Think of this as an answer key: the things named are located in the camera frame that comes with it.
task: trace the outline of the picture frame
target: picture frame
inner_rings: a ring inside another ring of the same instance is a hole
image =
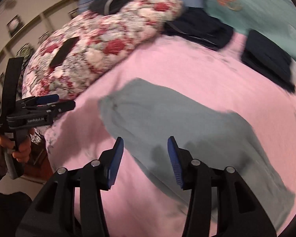
[[[22,27],[24,23],[21,21],[19,15],[16,15],[10,22],[7,24],[10,37],[13,37]]]
[[[4,77],[5,77],[5,74],[4,74],[4,72],[2,72],[0,75],[0,84],[2,87],[3,87],[3,83],[4,83]]]
[[[38,38],[38,44],[41,45],[52,33],[46,32]]]
[[[77,16],[79,15],[79,11],[78,11],[78,10],[79,10],[79,9],[76,8],[76,9],[74,9],[74,10],[72,10],[72,11],[70,11],[70,12],[68,13],[71,19],[74,19],[75,17],[77,17]]]
[[[24,57],[22,70],[27,66],[28,62],[30,61],[32,55],[34,54],[35,49],[29,43],[26,43],[22,46],[22,48],[16,53],[17,57]]]

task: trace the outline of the teal fabric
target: teal fabric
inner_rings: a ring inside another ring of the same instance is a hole
[[[291,0],[236,0],[227,6],[206,0],[205,11],[241,34],[259,31],[296,61],[296,7]]]

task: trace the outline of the bed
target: bed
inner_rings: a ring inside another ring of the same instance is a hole
[[[103,125],[98,100],[134,78],[169,87],[217,111],[235,111],[253,127],[272,166],[296,194],[296,94],[291,95],[239,61],[245,36],[234,34],[219,52],[179,37],[158,36],[76,98],[76,108],[45,132],[54,170],[69,170],[97,159],[114,139]],[[181,236],[187,208],[155,187],[125,150],[116,183],[102,192],[111,236]],[[296,214],[294,207],[285,223]],[[79,190],[75,197],[79,212]],[[211,235],[215,234],[215,222]]]

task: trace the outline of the wall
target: wall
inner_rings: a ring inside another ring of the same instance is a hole
[[[5,175],[0,181],[0,192],[3,194],[11,194],[18,191],[26,193],[32,200],[40,192],[43,187],[40,183],[33,183],[22,178],[12,180]]]
[[[7,23],[16,15],[19,15],[24,24],[30,22],[33,18],[39,15],[42,11],[46,10],[53,4],[60,0],[16,0],[16,6],[13,9],[5,9],[4,3],[0,6],[0,51],[10,40],[10,35],[7,30]],[[77,7],[76,3],[65,5],[59,11],[49,16],[51,25],[56,30],[70,21],[68,12]],[[17,40],[13,47],[11,47],[12,54],[16,54],[17,51],[27,42],[29,42],[35,49],[38,48],[38,38],[47,31],[45,25],[40,22],[33,26],[32,29]],[[5,56],[0,62],[0,75],[5,72],[9,57]],[[2,87],[0,85],[0,96],[2,93]]]

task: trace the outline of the floral blanket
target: floral blanket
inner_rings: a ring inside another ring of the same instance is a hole
[[[32,56],[24,73],[22,96],[58,94],[75,99],[96,79],[126,58],[182,11],[182,0],[133,0],[117,14],[86,11],[55,31]],[[80,40],[61,66],[49,64],[69,38]]]

